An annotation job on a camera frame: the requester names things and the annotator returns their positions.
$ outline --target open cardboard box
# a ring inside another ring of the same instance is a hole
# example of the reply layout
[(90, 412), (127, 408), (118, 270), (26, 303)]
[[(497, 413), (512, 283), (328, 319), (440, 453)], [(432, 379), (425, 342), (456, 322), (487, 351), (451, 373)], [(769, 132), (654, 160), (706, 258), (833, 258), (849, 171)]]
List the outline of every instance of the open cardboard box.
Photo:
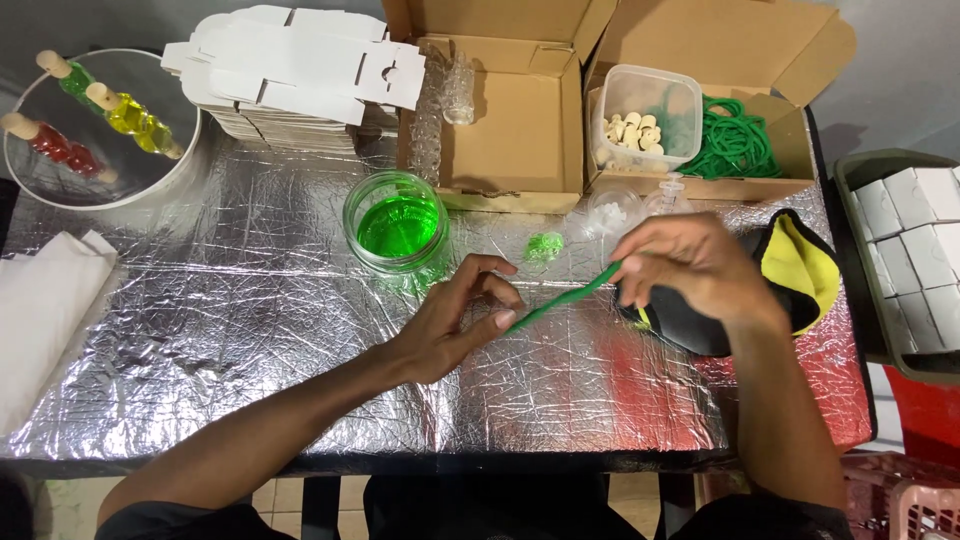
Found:
[[(586, 76), (587, 126), (604, 79), (619, 63), (692, 77), (712, 97), (733, 97), (766, 118), (783, 178), (685, 177), (690, 199), (772, 201), (814, 184), (803, 107), (853, 58), (856, 36), (835, 8), (789, 0), (621, 2)], [(775, 89), (782, 98), (771, 95)], [(588, 191), (628, 184), (647, 195), (666, 175), (598, 171), (585, 141)]]
[[(581, 62), (616, 0), (383, 0), (392, 39), (464, 51), (477, 68), (475, 122), (444, 122), (441, 183), (450, 209), (567, 213), (584, 188)], [(397, 166), (408, 162), (400, 115)]]

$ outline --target red liquid bottle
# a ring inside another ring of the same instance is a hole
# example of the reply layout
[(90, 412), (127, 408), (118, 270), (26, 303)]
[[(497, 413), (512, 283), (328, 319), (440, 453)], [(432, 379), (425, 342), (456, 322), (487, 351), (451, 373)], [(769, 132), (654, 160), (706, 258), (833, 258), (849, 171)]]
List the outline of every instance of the red liquid bottle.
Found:
[(98, 162), (90, 150), (79, 142), (71, 142), (49, 124), (31, 120), (19, 112), (0, 118), (0, 126), (27, 141), (39, 154), (54, 163), (63, 163), (85, 178), (98, 178), (107, 183), (116, 180), (116, 171)]

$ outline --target silver foil surface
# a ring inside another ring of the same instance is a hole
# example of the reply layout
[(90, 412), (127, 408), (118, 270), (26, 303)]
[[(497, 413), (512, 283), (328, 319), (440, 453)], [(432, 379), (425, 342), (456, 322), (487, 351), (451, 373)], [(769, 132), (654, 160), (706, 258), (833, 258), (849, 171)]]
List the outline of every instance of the silver foil surface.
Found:
[[(363, 138), (362, 158), (332, 160), (204, 129), (214, 156), (208, 174), (162, 197), (76, 212), (20, 196), (7, 257), (34, 253), (59, 231), (93, 229), (119, 251), (122, 275), (0, 457), (30, 463), (39, 476), (122, 474), (389, 339), (419, 306), (417, 290), (390, 287), (359, 264), (341, 226), (350, 188), (392, 165), (394, 138)], [(830, 239), (816, 186), (777, 204), (694, 205), (722, 213), (734, 229), (765, 225), (790, 207)], [(567, 216), (453, 211), (454, 261), (476, 252), (518, 263), (512, 282), (539, 306), (603, 270), (614, 239), (585, 232), (585, 206)], [(547, 232), (564, 236), (563, 251), (545, 267), (524, 266), (530, 235)], [(466, 322), (487, 309), (472, 308)], [(843, 294), (797, 348), (835, 441), (868, 439)], [(295, 469), (359, 474), (381, 458), (412, 456), (448, 471), (467, 455), (637, 451), (658, 452), (630, 467), (674, 468), (657, 455), (728, 448), (719, 411), (734, 385), (728, 358), (693, 357), (635, 330), (606, 287), (494, 341), (436, 384), (404, 385), (357, 408)]]

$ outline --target wooden cork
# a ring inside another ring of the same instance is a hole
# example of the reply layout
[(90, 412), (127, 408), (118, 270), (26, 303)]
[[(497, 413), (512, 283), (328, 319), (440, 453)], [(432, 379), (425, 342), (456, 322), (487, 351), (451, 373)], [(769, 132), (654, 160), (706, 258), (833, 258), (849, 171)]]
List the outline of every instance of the wooden cork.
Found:
[(19, 112), (10, 112), (0, 118), (0, 127), (24, 139), (30, 140), (40, 133), (40, 124)]
[(163, 155), (171, 160), (179, 160), (183, 157), (183, 147), (174, 142)]
[(104, 170), (97, 174), (97, 180), (105, 184), (113, 184), (117, 181), (117, 172), (109, 167), (104, 167)]
[(56, 51), (40, 51), (36, 55), (36, 65), (42, 67), (47, 73), (58, 79), (62, 79), (73, 71), (73, 67), (58, 55)]
[(86, 88), (86, 97), (100, 106), (103, 110), (114, 110), (120, 107), (120, 96), (107, 88), (103, 83), (94, 83)]

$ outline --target pink plastic basket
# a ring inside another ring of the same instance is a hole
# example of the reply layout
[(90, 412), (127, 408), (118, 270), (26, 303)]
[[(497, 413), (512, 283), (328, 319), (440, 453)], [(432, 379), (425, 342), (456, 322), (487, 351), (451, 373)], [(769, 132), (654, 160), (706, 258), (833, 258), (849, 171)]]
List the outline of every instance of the pink plastic basket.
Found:
[(894, 452), (841, 461), (856, 540), (960, 540), (960, 471)]

